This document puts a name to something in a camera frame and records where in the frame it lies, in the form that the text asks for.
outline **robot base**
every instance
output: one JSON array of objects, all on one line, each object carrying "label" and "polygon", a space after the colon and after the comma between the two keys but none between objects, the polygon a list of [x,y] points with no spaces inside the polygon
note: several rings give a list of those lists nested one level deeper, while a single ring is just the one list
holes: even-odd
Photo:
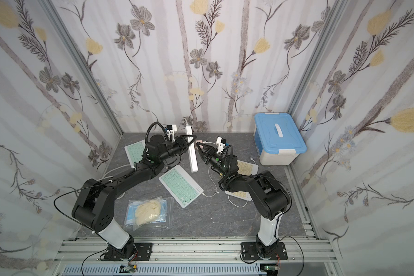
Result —
[{"label": "robot base", "polygon": [[276,260],[277,255],[284,261],[288,259],[285,244],[283,242],[275,242],[270,246],[264,246],[260,242],[243,242],[241,243],[242,259],[244,261],[255,260]]}]

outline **mint green keyboard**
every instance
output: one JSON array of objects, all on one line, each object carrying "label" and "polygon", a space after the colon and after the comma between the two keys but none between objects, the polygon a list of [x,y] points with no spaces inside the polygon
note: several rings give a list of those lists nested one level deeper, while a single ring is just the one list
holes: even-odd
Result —
[{"label": "mint green keyboard", "polygon": [[160,176],[159,180],[182,208],[204,192],[196,181],[179,165]]}]

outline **white arm segment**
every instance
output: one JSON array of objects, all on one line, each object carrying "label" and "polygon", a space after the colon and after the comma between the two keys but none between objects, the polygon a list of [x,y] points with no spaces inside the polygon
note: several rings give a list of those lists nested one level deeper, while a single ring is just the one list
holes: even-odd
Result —
[{"label": "white arm segment", "polygon": [[277,214],[273,220],[261,216],[258,237],[265,246],[270,246],[279,239],[279,226],[282,215],[283,213]]},{"label": "white arm segment", "polygon": [[113,218],[110,224],[98,233],[111,246],[121,249],[129,240],[129,234]]}]

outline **plastic container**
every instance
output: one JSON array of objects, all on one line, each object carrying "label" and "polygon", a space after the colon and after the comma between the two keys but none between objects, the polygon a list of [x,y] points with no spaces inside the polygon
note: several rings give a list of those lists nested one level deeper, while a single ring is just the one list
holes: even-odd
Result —
[{"label": "plastic container", "polygon": [[262,165],[289,165],[300,153],[307,151],[298,127],[288,113],[257,113],[255,138]]}]

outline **floor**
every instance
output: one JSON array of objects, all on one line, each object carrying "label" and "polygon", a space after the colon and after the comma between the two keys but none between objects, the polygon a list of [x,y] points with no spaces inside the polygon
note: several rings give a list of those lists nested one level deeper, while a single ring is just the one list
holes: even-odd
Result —
[{"label": "floor", "polygon": [[[233,154],[238,157],[238,160],[252,163],[250,157],[253,157],[256,164],[259,165],[258,172],[269,170],[277,180],[287,187],[290,186],[282,166],[262,166],[259,163],[253,133],[197,132],[196,135],[198,135],[198,140],[211,142],[215,142],[217,136],[226,138],[227,142],[233,145]],[[143,139],[144,133],[125,133],[116,148],[107,171],[129,164],[124,147]],[[208,165],[202,162],[198,153],[196,154],[198,172],[190,172],[187,153],[182,156],[180,165],[198,182],[207,196],[213,195],[215,187],[207,173]],[[120,168],[114,171],[113,174],[121,173],[125,169],[126,167]],[[213,171],[210,171],[210,175],[215,182],[219,180],[219,176]],[[250,201],[245,207],[238,208],[229,202],[228,196],[223,191],[219,189],[218,191],[219,193],[216,193],[213,197],[200,195],[184,209],[174,201],[173,222],[170,229],[140,227],[135,231],[127,230],[127,232],[134,237],[256,236],[259,231],[260,214],[253,202]],[[135,186],[128,190],[121,199],[116,200],[115,220],[120,225],[124,224],[129,201],[149,200],[158,196],[171,197],[171,194],[160,183],[158,177]],[[238,206],[245,204],[244,200],[232,196],[230,200]],[[281,219],[279,235],[305,236],[301,218],[294,201],[291,210]]]}]

